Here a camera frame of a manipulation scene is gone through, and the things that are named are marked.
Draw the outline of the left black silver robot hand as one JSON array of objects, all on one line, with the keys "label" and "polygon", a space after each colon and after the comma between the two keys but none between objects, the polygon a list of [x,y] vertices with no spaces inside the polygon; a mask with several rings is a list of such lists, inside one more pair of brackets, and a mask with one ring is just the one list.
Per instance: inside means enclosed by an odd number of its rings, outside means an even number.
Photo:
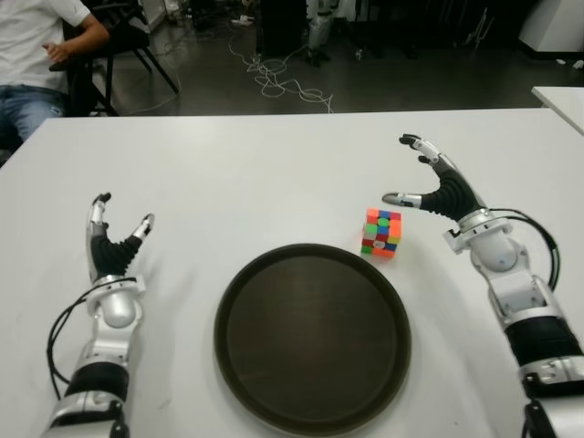
[{"label": "left black silver robot hand", "polygon": [[126,239],[112,242],[108,235],[109,224],[103,219],[106,203],[110,198],[111,193],[100,193],[89,208],[86,254],[92,284],[107,276],[125,276],[155,222],[154,214],[146,214]]}]

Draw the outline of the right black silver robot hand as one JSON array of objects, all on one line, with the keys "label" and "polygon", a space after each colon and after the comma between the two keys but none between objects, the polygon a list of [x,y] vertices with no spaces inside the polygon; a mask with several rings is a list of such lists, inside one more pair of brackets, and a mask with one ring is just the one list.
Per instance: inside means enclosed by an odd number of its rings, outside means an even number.
[{"label": "right black silver robot hand", "polygon": [[404,133],[399,142],[420,153],[418,161],[432,168],[439,187],[423,194],[386,193],[382,196],[385,203],[439,214],[457,223],[476,212],[487,211],[488,207],[460,170],[430,141]]}]

